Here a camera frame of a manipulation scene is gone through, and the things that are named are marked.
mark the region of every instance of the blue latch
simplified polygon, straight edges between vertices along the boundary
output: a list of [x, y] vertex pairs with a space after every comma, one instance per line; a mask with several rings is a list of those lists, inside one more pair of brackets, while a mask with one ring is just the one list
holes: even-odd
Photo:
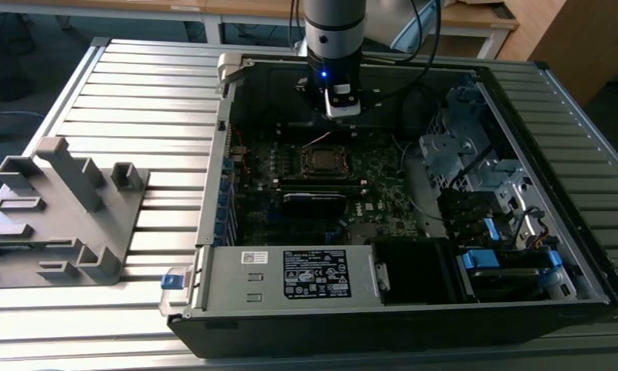
[[494, 250], [468, 250], [462, 255], [464, 269], [490, 269], [499, 268]]
[[163, 274], [161, 279], [162, 290], [182, 290], [183, 276], [178, 274]]
[[498, 241], [499, 236], [498, 236], [496, 227], [494, 226], [492, 219], [491, 218], [484, 218], [483, 221], [484, 221], [484, 226], [487, 227], [487, 231], [490, 232], [490, 238], [492, 240]]
[[551, 261], [554, 267], [559, 267], [560, 265], [563, 265], [563, 260], [560, 259], [560, 255], [558, 254], [556, 251], [551, 250], [547, 253], [547, 255], [548, 255], [548, 260]]

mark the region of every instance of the black cable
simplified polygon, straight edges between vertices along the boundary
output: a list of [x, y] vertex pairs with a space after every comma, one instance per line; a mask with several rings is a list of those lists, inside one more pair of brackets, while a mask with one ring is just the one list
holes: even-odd
[[288, 11], [288, 48], [292, 50], [292, 10], [295, 9], [295, 1], [290, 0], [290, 11]]
[[415, 16], [415, 24], [419, 28], [418, 30], [418, 43], [415, 44], [415, 49], [414, 49], [414, 52], [411, 53], [411, 55], [403, 59], [403, 60], [396, 60], [394, 62], [394, 64], [404, 64], [404, 63], [408, 63], [414, 60], [415, 56], [419, 54], [419, 49], [423, 45], [420, 45], [423, 43], [423, 30], [420, 29], [420, 16], [419, 16], [419, 10], [415, 8], [415, 4], [414, 4], [414, 0], [408, 0], [410, 1], [410, 4], [411, 4], [411, 8], [414, 9], [414, 16]]
[[438, 44], [439, 44], [439, 33], [442, 31], [442, 4], [440, 4], [439, 0], [434, 0], [434, 4], [435, 4], [435, 7], [436, 7], [436, 9], [435, 9], [436, 24], [434, 26], [434, 45], [432, 45], [432, 50], [430, 52], [428, 60], [426, 61], [424, 65], [423, 65], [423, 70], [420, 71], [419, 76], [416, 76], [415, 79], [404, 87], [400, 87], [399, 89], [396, 89], [391, 93], [383, 95], [378, 99], [378, 102], [388, 99], [390, 97], [395, 96], [396, 94], [402, 93], [403, 91], [411, 89], [414, 87], [414, 85], [416, 85], [419, 83], [420, 79], [423, 78], [423, 76], [426, 75], [426, 73], [430, 70], [430, 66], [432, 65], [432, 61], [434, 61], [434, 56], [436, 55], [436, 48], [438, 48]]
[[522, 211], [522, 214], [520, 214], [520, 217], [519, 219], [516, 220], [516, 224], [515, 224], [515, 229], [512, 230], [512, 236], [511, 238], [508, 239], [507, 241], [507, 248], [512, 247], [512, 244], [515, 243], [516, 241], [516, 237], [519, 236], [519, 230], [522, 229], [522, 224], [524, 223], [524, 218], [526, 216], [528, 215], [528, 213], [531, 211], [539, 211], [539, 208], [536, 206], [528, 206], [524, 211]]
[[299, 40], [304, 38], [304, 32], [302, 31], [302, 27], [299, 26], [299, 0], [295, 0], [295, 26], [296, 31], [299, 32]]
[[462, 179], [467, 172], [484, 160], [484, 156], [492, 151], [492, 145], [488, 145], [484, 150], [474, 157], [471, 162], [468, 163], [464, 168], [459, 172], [456, 172], [455, 176], [452, 177], [451, 181], [448, 182], [447, 188], [451, 188], [455, 182]]

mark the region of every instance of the warning label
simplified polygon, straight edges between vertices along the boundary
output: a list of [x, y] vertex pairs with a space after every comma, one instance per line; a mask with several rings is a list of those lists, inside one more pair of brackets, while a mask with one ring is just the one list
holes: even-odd
[[346, 250], [284, 251], [283, 295], [288, 299], [350, 298]]

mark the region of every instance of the barcode sticker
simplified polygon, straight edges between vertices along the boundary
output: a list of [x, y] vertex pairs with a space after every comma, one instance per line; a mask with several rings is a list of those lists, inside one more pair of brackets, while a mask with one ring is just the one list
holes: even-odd
[[198, 12], [197, 6], [170, 6], [171, 10], [182, 10], [183, 12]]
[[267, 264], [267, 251], [243, 251], [240, 264]]

